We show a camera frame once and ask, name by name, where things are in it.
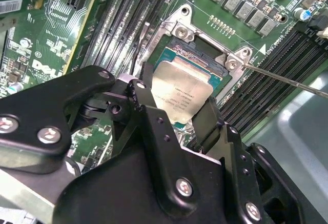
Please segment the metal rod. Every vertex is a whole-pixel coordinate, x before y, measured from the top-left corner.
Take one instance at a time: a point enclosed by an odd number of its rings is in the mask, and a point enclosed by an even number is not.
[[[145,22],[145,24],[144,24],[144,26],[143,26],[143,28],[140,32],[137,49],[135,50],[133,58],[132,58],[132,63],[131,63],[131,68],[130,68],[130,75],[133,75],[133,72],[134,72],[134,69],[135,69],[135,64],[136,64],[137,58],[138,58],[138,54],[139,54],[140,49],[141,49],[141,44],[142,44],[143,39],[146,36],[146,33],[147,33],[149,27],[150,27],[150,23]]]
[[[299,83],[299,82],[296,82],[294,80],[291,80],[291,79],[288,79],[288,78],[285,78],[285,77],[282,77],[280,75],[277,75],[277,74],[274,74],[274,73],[271,73],[267,70],[264,70],[264,69],[260,69],[260,68],[257,68],[257,67],[254,67],[252,65],[249,65],[249,64],[243,64],[243,66],[245,66],[246,68],[248,69],[251,69],[251,70],[254,70],[256,72],[259,72],[261,74],[264,74],[264,75],[267,75],[273,79],[277,79],[281,82],[284,82],[286,84],[289,84],[291,86],[294,86],[294,87],[298,87],[298,88],[301,88],[305,91],[308,91],[308,92],[311,92],[313,94],[316,94],[318,96],[321,96],[321,97],[324,97],[324,98],[327,98],[328,99],[328,93],[325,93],[325,92],[322,92],[322,91],[319,91],[318,89],[315,89],[315,88],[312,88],[312,87],[309,87],[307,85],[304,85],[302,83]]]

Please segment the motherboard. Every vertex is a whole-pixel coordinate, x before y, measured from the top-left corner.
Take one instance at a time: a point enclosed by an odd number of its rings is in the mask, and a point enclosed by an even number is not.
[[[0,97],[88,65],[119,77],[150,62],[181,144],[209,96],[246,141],[300,91],[232,57],[304,84],[328,67],[328,0],[0,0],[0,20]],[[72,136],[86,170],[110,158],[109,124]]]

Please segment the metal screw head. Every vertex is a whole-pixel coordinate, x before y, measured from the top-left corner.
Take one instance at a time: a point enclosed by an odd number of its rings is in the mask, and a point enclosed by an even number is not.
[[[141,82],[137,82],[137,86],[142,88],[142,89],[146,88],[146,86]]]
[[[193,193],[193,188],[191,187],[190,183],[185,179],[178,179],[176,181],[175,187],[182,196],[190,197]]]
[[[109,74],[105,71],[101,71],[98,73],[102,78],[109,79]]]
[[[257,148],[261,153],[265,154],[265,149],[262,146],[258,146]]]
[[[261,214],[258,208],[251,202],[246,203],[246,210],[251,219],[255,221],[261,220]]]
[[[238,133],[237,129],[235,129],[234,127],[230,127],[230,130],[231,130],[231,132],[233,132],[233,133]]]
[[[55,128],[42,128],[37,133],[37,138],[45,144],[54,144],[60,140],[61,134]]]
[[[177,28],[176,30],[176,34],[179,38],[185,38],[188,34],[188,31],[186,28],[183,28],[183,27],[179,27]]]
[[[18,128],[18,121],[12,117],[0,117],[0,133],[12,133]]]
[[[235,68],[237,68],[237,61],[232,59],[228,62],[228,69],[230,70],[234,70]]]

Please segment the capacitor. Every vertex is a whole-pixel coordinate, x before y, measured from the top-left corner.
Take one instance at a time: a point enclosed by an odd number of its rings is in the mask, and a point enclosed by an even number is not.
[[[293,16],[296,19],[305,22],[311,18],[311,12],[309,10],[304,10],[303,8],[296,8],[294,10]]]
[[[9,94],[14,94],[20,92],[23,88],[24,86],[22,83],[16,82],[14,84],[11,84],[9,87],[7,87],[6,90]]]

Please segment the black cable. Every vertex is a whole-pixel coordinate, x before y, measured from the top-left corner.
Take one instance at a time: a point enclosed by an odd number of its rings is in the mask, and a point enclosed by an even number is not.
[[[65,157],[65,161],[68,162],[72,168],[74,169],[75,172],[75,176],[80,176],[81,175],[81,170],[79,168],[79,166],[77,165],[76,161],[74,161],[72,158],[70,157]]]

